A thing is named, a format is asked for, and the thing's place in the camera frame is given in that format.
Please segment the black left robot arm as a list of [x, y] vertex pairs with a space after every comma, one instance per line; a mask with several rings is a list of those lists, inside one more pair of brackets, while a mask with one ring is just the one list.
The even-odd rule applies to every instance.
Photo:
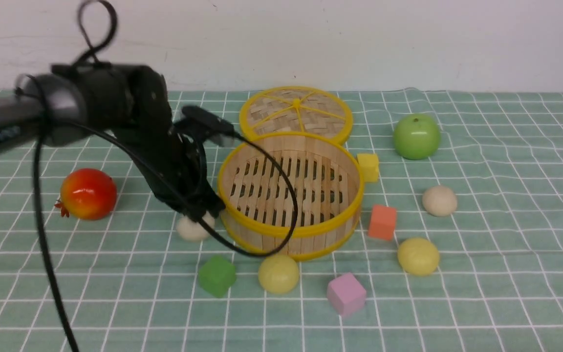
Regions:
[[158, 200], [189, 215], [216, 218], [225, 209], [206, 178], [203, 143], [221, 145], [232, 125], [194, 105], [182, 107], [174, 122], [165, 78], [149, 66], [53, 65], [50, 74], [0, 97], [0, 153], [36, 138], [45, 114], [41, 93], [54, 119], [47, 146], [83, 140], [88, 129], [109, 130], [134, 154], [132, 162]]

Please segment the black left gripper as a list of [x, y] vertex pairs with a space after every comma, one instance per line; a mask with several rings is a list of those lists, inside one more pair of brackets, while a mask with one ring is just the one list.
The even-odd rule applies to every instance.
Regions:
[[206, 139], [188, 118], [173, 122], [165, 78], [148, 66], [119, 66], [133, 97], [131, 116], [112, 130], [116, 140], [137, 154], [135, 162], [160, 202], [197, 223], [204, 210], [218, 218], [225, 203], [207, 180]]

